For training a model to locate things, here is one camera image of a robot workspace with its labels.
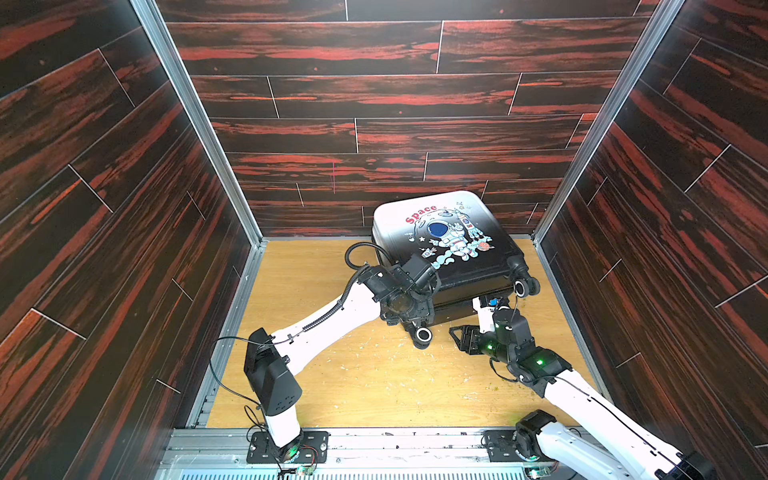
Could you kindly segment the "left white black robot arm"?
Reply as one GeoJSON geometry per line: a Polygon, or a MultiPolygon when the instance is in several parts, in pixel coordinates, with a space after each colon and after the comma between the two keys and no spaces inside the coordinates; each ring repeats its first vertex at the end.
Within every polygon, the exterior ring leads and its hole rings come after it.
{"type": "Polygon", "coordinates": [[[264,329],[247,339],[244,373],[266,420],[273,451],[290,460],[303,444],[296,404],[296,376],[322,351],[376,319],[402,324],[418,349],[433,338],[433,297],[441,282],[432,264],[414,254],[405,264],[358,268],[342,294],[304,320],[273,334],[264,329]]]}

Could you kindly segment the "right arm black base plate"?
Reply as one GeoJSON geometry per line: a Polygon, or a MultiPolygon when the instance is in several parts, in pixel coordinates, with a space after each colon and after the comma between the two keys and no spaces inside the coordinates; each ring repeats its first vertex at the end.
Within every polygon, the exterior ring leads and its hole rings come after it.
{"type": "Polygon", "coordinates": [[[516,430],[485,430],[481,436],[481,446],[486,450],[491,463],[521,462],[517,452],[516,430]]]}

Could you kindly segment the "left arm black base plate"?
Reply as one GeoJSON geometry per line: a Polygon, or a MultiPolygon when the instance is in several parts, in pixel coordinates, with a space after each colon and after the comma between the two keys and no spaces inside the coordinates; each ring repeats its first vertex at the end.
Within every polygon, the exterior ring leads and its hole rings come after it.
{"type": "Polygon", "coordinates": [[[278,447],[265,431],[254,431],[249,440],[246,463],[257,464],[322,464],[329,448],[328,431],[302,430],[287,445],[278,447]]]}

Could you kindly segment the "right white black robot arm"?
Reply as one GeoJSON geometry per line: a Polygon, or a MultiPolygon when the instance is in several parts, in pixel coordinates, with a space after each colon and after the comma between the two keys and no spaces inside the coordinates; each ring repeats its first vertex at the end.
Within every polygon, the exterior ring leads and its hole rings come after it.
{"type": "Polygon", "coordinates": [[[507,381],[531,389],[590,435],[586,440],[536,410],[515,426],[516,454],[524,461],[554,461],[585,479],[713,479],[701,454],[684,454],[606,400],[563,357],[536,344],[520,312],[477,304],[477,325],[449,330],[457,348],[503,364],[507,381]]]}

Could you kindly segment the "black white astronaut suitcase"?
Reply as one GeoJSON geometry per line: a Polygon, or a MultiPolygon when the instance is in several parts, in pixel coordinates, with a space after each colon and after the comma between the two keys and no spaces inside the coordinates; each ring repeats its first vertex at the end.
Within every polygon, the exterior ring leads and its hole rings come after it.
{"type": "Polygon", "coordinates": [[[540,290],[524,253],[479,196],[454,191],[382,204],[373,213],[372,238],[379,260],[403,265],[416,256],[436,275],[434,312],[404,328],[425,349],[430,328],[474,313],[472,300],[535,296],[540,290]]]}

